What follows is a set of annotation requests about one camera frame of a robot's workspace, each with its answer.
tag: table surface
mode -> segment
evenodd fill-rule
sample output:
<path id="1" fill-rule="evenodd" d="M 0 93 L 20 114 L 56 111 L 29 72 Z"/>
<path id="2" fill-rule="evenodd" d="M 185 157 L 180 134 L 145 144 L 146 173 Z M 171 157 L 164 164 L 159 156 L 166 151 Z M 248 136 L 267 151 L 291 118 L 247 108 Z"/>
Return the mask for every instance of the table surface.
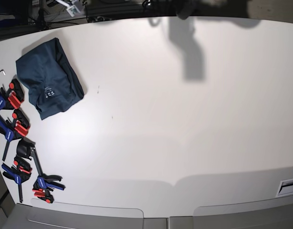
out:
<path id="1" fill-rule="evenodd" d="M 293 24 L 166 17 L 43 31 L 0 42 L 0 85 L 16 74 L 18 58 L 54 37 L 85 97 L 41 121 L 25 88 L 21 108 L 44 173 L 63 177 L 57 202 L 168 217 L 274 198 L 277 190 L 264 187 L 239 192 L 243 176 L 293 167 Z M 0 135 L 1 164 L 5 143 Z M 37 177 L 31 165 L 27 205 Z M 5 181 L 19 202 L 17 186 Z"/>

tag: folded fabric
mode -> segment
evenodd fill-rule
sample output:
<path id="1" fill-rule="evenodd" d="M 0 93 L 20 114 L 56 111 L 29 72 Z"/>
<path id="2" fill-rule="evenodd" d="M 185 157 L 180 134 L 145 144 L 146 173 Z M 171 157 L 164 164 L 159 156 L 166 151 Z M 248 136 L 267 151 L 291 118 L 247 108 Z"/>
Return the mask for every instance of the folded fabric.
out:
<path id="1" fill-rule="evenodd" d="M 41 119 L 67 111 L 83 99 L 82 86 L 59 39 L 45 42 L 16 61 L 17 77 Z"/>

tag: white table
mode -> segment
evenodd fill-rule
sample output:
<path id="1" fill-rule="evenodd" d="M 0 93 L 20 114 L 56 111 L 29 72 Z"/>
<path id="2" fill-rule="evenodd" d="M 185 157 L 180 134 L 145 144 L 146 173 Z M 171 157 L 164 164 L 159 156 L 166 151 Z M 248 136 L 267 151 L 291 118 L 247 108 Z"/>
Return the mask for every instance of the white table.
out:
<path id="1" fill-rule="evenodd" d="M 274 198 L 293 178 L 293 24 L 192 17 L 43 31 L 0 42 L 0 85 L 23 53 L 54 37 L 85 97 L 41 121 L 25 88 L 21 108 L 43 171 L 66 185 L 53 192 L 56 202 L 190 216 L 200 206 Z M 0 164 L 5 143 L 0 135 Z"/>

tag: dark blue cloth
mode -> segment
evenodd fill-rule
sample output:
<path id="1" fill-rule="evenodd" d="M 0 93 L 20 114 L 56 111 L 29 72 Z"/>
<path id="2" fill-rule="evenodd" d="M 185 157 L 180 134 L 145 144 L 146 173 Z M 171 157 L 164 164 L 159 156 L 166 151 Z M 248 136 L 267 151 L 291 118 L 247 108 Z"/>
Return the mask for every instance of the dark blue cloth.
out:
<path id="1" fill-rule="evenodd" d="M 57 38 L 16 61 L 17 77 L 29 89 L 29 101 L 45 119 L 83 99 L 82 86 Z"/>

